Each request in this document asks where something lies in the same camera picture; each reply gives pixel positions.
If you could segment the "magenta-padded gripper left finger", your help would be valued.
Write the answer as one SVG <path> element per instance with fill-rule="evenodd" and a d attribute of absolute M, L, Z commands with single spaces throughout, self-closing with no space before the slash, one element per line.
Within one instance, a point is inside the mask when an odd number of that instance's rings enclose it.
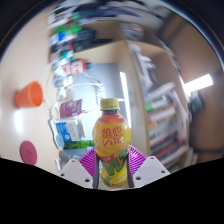
<path fill-rule="evenodd" d="M 99 185 L 99 159 L 92 148 L 79 159 L 70 159 L 59 176 L 84 188 L 97 189 Z"/>

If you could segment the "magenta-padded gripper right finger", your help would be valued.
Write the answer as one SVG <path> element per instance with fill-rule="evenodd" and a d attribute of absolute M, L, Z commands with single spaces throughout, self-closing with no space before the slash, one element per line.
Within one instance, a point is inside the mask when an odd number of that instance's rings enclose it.
<path fill-rule="evenodd" d="M 155 156 L 146 156 L 135 147 L 129 147 L 127 175 L 130 188 L 143 187 L 169 174 Z"/>

